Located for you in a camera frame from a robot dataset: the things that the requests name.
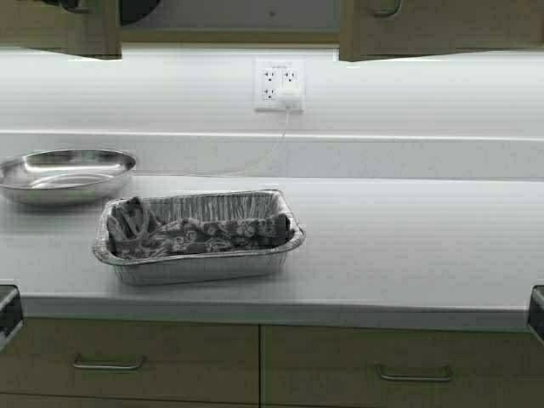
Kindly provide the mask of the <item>robot base left corner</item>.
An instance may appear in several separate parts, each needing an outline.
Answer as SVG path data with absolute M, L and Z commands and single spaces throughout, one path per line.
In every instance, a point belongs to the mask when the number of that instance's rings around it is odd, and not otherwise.
M 1 285 L 1 350 L 16 336 L 24 323 L 24 313 L 17 286 Z

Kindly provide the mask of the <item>robot base right corner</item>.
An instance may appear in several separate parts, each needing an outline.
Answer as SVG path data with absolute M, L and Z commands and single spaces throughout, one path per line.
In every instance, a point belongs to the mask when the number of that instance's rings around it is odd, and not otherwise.
M 530 295 L 527 325 L 535 337 L 544 341 L 544 292 L 543 286 L 535 286 Z

